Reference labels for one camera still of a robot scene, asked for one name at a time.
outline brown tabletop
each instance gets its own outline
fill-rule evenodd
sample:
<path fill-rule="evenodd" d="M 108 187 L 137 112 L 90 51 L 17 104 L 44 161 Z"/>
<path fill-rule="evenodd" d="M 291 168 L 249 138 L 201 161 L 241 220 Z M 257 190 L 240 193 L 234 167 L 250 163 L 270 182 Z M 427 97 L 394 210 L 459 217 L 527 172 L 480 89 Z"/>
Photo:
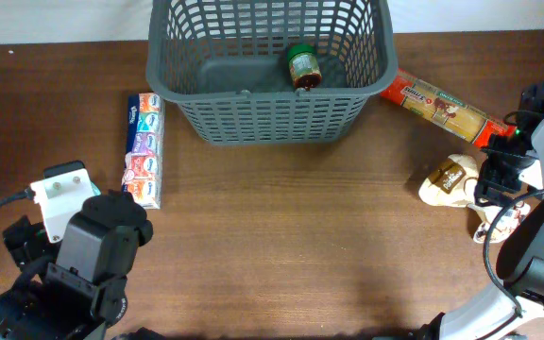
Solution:
<path fill-rule="evenodd" d="M 397 34 L 396 44 L 401 68 L 497 117 L 544 79 L 544 32 Z M 128 95 L 148 91 L 145 61 L 146 42 L 0 46 L 0 198 L 74 159 L 101 189 L 119 189 Z M 471 240 L 477 215 L 417 197 L 450 154 L 484 158 L 439 127 L 374 98 L 333 144 L 215 147 L 166 109 L 155 237 L 107 337 L 393 332 L 489 283 Z M 0 293 L 18 275 L 1 231 L 23 213 L 41 218 L 29 201 L 0 210 Z M 520 331 L 544 339 L 544 319 Z"/>

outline green lid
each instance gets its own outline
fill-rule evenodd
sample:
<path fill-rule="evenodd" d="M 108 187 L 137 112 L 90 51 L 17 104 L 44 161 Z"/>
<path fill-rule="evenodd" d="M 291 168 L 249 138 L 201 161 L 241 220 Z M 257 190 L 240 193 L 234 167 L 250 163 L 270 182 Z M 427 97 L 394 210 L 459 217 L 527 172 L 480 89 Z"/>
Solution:
<path fill-rule="evenodd" d="M 316 54 L 316 49 L 313 46 L 310 46 L 309 44 L 301 43 L 298 45 L 295 45 L 291 48 L 289 48 L 289 52 L 287 52 L 287 60 L 291 62 L 291 59 L 301 53 L 310 53 L 310 54 Z"/>

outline basket rim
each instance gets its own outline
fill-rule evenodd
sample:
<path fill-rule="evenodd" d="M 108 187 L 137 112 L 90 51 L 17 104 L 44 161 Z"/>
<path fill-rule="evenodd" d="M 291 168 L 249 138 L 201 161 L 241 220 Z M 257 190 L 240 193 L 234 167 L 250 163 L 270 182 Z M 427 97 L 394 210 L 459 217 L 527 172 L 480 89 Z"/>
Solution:
<path fill-rule="evenodd" d="M 158 77 L 158 55 L 161 52 L 161 40 L 163 29 L 161 22 L 166 17 L 164 9 L 164 1 L 153 0 L 152 13 L 150 15 L 150 27 L 148 29 L 148 58 L 146 62 L 146 81 L 150 88 L 163 99 L 174 103 L 187 102 L 202 102 L 202 101 L 236 101 L 236 100 L 265 100 L 271 98 L 279 98 L 279 94 L 283 95 L 283 99 L 297 98 L 333 98 L 333 97 L 357 97 L 371 96 L 385 90 L 396 78 L 398 74 L 398 56 L 394 45 L 394 33 L 392 29 L 391 16 L 387 0 L 377 0 L 379 2 L 382 22 L 382 34 L 384 48 L 384 57 L 387 60 L 385 70 L 374 83 L 361 88 L 329 88 L 320 89 L 314 88 L 310 91 L 297 89 L 293 92 L 280 93 L 252 93 L 248 90 L 240 92 L 223 92 L 223 93 L 198 93 L 198 94 L 183 94 L 176 93 L 167 88 Z"/>

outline white backdrop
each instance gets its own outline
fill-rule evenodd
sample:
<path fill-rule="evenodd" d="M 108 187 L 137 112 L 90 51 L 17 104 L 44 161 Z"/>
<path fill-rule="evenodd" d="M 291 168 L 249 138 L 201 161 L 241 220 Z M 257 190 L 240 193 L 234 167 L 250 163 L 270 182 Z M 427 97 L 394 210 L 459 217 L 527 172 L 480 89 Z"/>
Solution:
<path fill-rule="evenodd" d="M 544 28 L 544 0 L 387 0 L 395 32 Z M 145 40 L 151 0 L 0 0 L 0 43 Z"/>

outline gray plastic basket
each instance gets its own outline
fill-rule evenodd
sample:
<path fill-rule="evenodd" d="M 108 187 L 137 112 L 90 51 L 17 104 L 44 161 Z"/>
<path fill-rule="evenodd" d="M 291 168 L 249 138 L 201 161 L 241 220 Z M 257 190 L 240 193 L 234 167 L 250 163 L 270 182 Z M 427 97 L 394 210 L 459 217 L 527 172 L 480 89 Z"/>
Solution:
<path fill-rule="evenodd" d="M 146 79 L 214 145 L 330 142 L 398 70 L 386 0 L 154 0 Z M 316 47 L 295 90 L 287 47 Z"/>

